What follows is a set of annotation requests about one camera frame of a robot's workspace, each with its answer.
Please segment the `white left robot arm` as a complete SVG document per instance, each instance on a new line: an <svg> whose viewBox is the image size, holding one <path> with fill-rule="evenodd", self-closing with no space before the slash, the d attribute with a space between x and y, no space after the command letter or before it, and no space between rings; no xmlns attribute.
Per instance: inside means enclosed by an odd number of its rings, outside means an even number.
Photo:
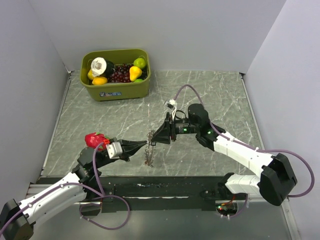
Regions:
<svg viewBox="0 0 320 240"><path fill-rule="evenodd" d="M71 205L107 197L102 186L99 168L115 161L129 162L147 141L106 139L96 148L84 148L77 165L58 182L43 191L16 201L9 200L0 213L0 234L6 240L28 240L35 224L44 223Z"/></svg>

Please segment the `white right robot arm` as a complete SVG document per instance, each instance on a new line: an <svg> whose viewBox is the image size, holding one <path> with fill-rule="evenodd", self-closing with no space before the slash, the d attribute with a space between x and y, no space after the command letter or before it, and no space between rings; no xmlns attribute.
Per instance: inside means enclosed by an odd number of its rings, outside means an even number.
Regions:
<svg viewBox="0 0 320 240"><path fill-rule="evenodd" d="M280 206L298 182L284 154L273 155L244 146L229 132L212 124L202 104L191 104L186 118L174 117L167 112L163 124L150 141L152 145L169 145L179 134L194 134L203 147L233 159L253 173L226 174L218 187L223 199L230 199L235 194L259 195L268 203Z"/></svg>

